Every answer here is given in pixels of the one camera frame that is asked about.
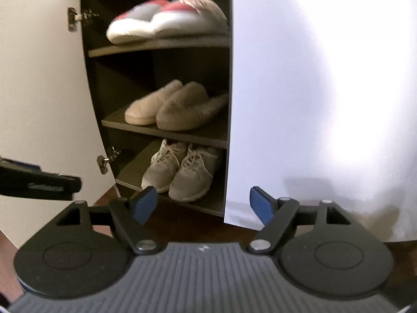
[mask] sneaker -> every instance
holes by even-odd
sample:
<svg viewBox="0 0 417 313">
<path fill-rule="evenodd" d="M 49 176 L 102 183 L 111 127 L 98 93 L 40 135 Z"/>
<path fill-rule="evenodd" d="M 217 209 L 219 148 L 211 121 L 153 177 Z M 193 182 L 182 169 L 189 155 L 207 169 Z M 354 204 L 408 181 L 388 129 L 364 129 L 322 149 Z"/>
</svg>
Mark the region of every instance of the sneaker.
<svg viewBox="0 0 417 313">
<path fill-rule="evenodd" d="M 220 164 L 220 149 L 211 147 L 188 147 L 188 154 L 169 187 L 170 198 L 190 202 L 207 194 L 213 174 Z"/>
<path fill-rule="evenodd" d="M 173 0 L 151 21 L 156 37 L 227 34 L 229 26 L 213 0 Z"/>
<path fill-rule="evenodd" d="M 179 80 L 172 80 L 165 87 L 134 101 L 125 111 L 125 121 L 131 125 L 153 125 L 156 114 L 171 95 L 182 88 Z"/>
<path fill-rule="evenodd" d="M 153 38 L 151 19 L 169 3 L 168 0 L 150 0 L 119 15 L 110 23 L 106 33 L 107 38 L 114 45 Z"/>
<path fill-rule="evenodd" d="M 180 131 L 198 128 L 209 122 L 228 102 L 229 95 L 210 98 L 197 82 L 187 83 L 159 109 L 156 125 L 161 130 Z"/>
<path fill-rule="evenodd" d="M 162 140 L 161 148 L 151 158 L 151 165 L 143 174 L 142 189 L 154 186 L 158 193 L 169 190 L 169 185 L 187 155 L 187 145 L 183 142 L 168 144 Z"/>
</svg>

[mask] white cabinet door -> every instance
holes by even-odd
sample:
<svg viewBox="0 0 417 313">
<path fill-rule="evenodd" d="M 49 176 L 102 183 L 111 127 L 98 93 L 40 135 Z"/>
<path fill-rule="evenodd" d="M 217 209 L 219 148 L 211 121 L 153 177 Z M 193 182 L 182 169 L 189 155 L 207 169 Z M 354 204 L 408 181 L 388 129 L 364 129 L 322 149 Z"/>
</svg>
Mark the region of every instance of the white cabinet door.
<svg viewBox="0 0 417 313">
<path fill-rule="evenodd" d="M 0 0 L 0 155 L 79 176 L 75 200 L 97 201 L 115 184 L 91 103 L 81 30 L 67 8 L 80 0 Z M 68 202 L 0 197 L 0 230 L 23 244 Z"/>
<path fill-rule="evenodd" d="M 260 186 L 417 239 L 417 0 L 232 1 L 225 222 Z"/>
</svg>

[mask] cabinet shelf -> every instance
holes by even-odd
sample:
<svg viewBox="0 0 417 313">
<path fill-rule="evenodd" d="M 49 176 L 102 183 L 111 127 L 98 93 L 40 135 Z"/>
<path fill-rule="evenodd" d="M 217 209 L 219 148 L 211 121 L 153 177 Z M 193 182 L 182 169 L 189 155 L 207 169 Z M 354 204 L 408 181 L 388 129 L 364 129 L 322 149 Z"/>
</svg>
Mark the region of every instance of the cabinet shelf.
<svg viewBox="0 0 417 313">
<path fill-rule="evenodd" d="M 153 141 L 120 171 L 116 177 L 116 182 L 119 185 L 134 189 L 135 191 L 141 191 L 143 174 L 150 165 L 152 155 L 159 150 L 160 146 L 160 140 Z M 175 202 L 181 206 L 196 209 L 204 213 L 224 216 L 224 185 L 225 170 L 219 170 L 214 175 L 210 191 L 199 200 L 194 202 L 178 202 L 172 200 L 168 196 L 168 193 L 159 194 L 158 198 L 160 200 Z"/>
<path fill-rule="evenodd" d="M 139 50 L 154 50 L 187 47 L 229 47 L 228 35 L 202 35 L 191 37 L 176 37 L 168 39 L 153 39 L 139 43 L 112 45 L 88 51 L 89 57 L 112 55 L 117 53 L 136 52 Z"/>
<path fill-rule="evenodd" d="M 136 132 L 161 138 L 184 141 L 189 143 L 196 143 L 203 146 L 210 146 L 215 148 L 228 148 L 228 111 L 224 109 L 212 121 L 206 125 L 185 132 L 169 132 L 158 129 L 156 125 L 150 126 L 136 126 L 130 125 L 125 121 L 125 106 L 118 111 L 110 114 L 104 118 L 101 123 L 105 127 L 117 128 L 127 130 L 129 132 Z"/>
</svg>

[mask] metal screw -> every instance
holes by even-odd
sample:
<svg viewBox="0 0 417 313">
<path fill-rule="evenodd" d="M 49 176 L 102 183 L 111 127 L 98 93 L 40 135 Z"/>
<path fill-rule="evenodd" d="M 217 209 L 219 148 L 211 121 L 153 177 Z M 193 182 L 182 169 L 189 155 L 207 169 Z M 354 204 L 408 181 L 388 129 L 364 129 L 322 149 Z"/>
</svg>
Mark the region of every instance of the metal screw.
<svg viewBox="0 0 417 313">
<path fill-rule="evenodd" d="M 255 251 L 263 251 L 263 250 L 267 250 L 268 248 L 270 248 L 271 243 L 268 240 L 257 239 L 257 240 L 252 240 L 249 246 L 251 246 L 251 248 Z"/>
<path fill-rule="evenodd" d="M 140 251 L 150 251 L 155 249 L 157 246 L 156 242 L 153 240 L 141 240 L 136 244 L 136 248 Z"/>
</svg>

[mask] cabinet hinge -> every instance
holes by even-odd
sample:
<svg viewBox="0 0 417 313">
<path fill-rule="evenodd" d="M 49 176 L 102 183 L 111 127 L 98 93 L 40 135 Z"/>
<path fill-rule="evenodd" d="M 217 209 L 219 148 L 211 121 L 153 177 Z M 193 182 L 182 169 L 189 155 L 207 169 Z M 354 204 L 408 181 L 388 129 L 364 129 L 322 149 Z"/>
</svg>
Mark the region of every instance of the cabinet hinge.
<svg viewBox="0 0 417 313">
<path fill-rule="evenodd" d="M 99 165 L 100 171 L 102 174 L 106 174 L 108 172 L 107 164 L 109 162 L 113 162 L 116 160 L 116 158 L 120 155 L 121 151 L 120 149 L 117 149 L 113 146 L 107 148 L 107 156 L 108 158 L 103 157 L 102 155 L 99 155 L 96 158 L 97 165 Z"/>
<path fill-rule="evenodd" d="M 77 22 L 82 22 L 84 26 L 90 25 L 93 23 L 93 18 L 99 16 L 96 13 L 93 13 L 91 9 L 84 9 L 81 14 L 77 14 L 75 8 L 67 8 L 68 15 L 68 31 L 73 33 L 77 31 Z"/>
</svg>

